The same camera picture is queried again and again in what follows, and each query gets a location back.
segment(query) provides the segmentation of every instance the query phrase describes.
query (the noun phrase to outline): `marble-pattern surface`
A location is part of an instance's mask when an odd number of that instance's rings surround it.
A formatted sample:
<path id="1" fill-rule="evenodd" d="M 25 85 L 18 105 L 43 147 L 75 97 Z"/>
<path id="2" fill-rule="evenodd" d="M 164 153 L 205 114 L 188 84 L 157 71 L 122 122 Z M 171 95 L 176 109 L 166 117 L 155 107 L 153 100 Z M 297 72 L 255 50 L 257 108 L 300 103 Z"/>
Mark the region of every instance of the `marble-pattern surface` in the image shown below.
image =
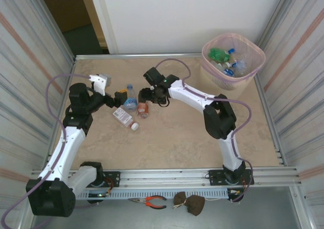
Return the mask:
<path id="1" fill-rule="evenodd" d="M 143 74 L 162 59 L 106 59 L 78 60 L 75 73 L 107 73 L 112 76 L 106 92 L 115 91 L 133 84 L 136 93 L 149 87 Z M 192 70 L 187 81 L 199 88 L 199 58 L 183 58 Z M 183 78 L 187 70 L 180 63 L 169 61 L 159 66 L 167 76 L 174 74 Z M 73 78 L 72 83 L 87 82 Z M 251 122 L 236 136 L 242 157 L 254 166 L 278 166 L 263 108 L 254 82 L 251 82 L 239 100 L 251 106 Z M 247 118 L 242 105 L 233 104 L 237 127 Z M 194 108 L 178 100 L 171 100 L 169 107 L 149 104 L 149 117 L 141 119 L 131 113 L 139 123 L 137 131 L 125 128 L 112 115 L 116 108 L 102 107 L 93 114 L 91 129 L 80 147 L 72 169 L 84 161 L 101 162 L 104 169 L 158 169 L 158 168 L 204 168 L 221 167 L 222 155 L 218 142 L 205 130 L 203 116 Z"/>

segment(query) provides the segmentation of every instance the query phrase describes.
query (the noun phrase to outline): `trash bin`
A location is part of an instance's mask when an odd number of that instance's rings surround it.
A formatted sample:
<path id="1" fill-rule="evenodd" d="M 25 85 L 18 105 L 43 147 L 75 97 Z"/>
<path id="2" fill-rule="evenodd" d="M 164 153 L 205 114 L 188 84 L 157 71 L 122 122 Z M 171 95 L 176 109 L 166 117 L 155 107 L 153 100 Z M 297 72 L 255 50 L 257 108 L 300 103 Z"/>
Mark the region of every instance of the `trash bin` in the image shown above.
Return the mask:
<path id="1" fill-rule="evenodd" d="M 230 77 L 216 69 L 211 63 L 208 53 L 211 48 L 229 50 L 244 54 L 249 74 L 243 77 Z M 225 33 L 209 41 L 202 48 L 200 68 L 200 89 L 210 94 L 224 94 L 229 99 L 237 99 L 255 74 L 265 63 L 264 52 L 247 38 L 236 33 Z"/>

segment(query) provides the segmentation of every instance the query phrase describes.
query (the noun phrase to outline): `bottle cap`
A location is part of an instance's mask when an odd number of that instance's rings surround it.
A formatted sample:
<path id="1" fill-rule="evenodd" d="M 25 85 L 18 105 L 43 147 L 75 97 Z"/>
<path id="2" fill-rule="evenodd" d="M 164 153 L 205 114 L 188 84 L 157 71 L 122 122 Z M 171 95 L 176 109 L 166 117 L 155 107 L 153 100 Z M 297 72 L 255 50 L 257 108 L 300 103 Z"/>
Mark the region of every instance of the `bottle cap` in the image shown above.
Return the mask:
<path id="1" fill-rule="evenodd" d="M 233 54 L 234 52 L 235 52 L 235 49 L 234 49 L 234 48 L 231 48 L 231 49 L 228 51 L 229 54 Z"/>
<path id="2" fill-rule="evenodd" d="M 139 127 L 138 123 L 134 123 L 134 124 L 132 124 L 131 129 L 132 130 L 137 130 L 138 127 Z"/>

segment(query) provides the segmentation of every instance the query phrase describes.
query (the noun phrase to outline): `white wall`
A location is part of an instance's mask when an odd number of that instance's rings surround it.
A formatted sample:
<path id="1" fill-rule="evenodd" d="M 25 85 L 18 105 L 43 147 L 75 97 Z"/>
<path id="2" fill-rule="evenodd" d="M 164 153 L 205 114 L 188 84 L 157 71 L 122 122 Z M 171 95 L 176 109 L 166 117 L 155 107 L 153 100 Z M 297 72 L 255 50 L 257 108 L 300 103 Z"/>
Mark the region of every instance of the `white wall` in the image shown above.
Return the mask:
<path id="1" fill-rule="evenodd" d="M 257 41 L 279 0 L 94 0 L 112 54 L 200 52 L 224 32 Z"/>

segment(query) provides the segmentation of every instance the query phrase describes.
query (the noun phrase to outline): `doorway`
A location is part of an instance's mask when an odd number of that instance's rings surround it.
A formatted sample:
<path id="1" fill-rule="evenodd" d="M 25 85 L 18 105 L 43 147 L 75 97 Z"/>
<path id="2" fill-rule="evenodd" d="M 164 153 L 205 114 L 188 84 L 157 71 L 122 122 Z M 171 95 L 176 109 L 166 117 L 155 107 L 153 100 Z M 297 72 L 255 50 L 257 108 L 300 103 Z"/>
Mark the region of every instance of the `doorway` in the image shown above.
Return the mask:
<path id="1" fill-rule="evenodd" d="M 108 54 L 92 0 L 44 0 L 74 56 Z"/>

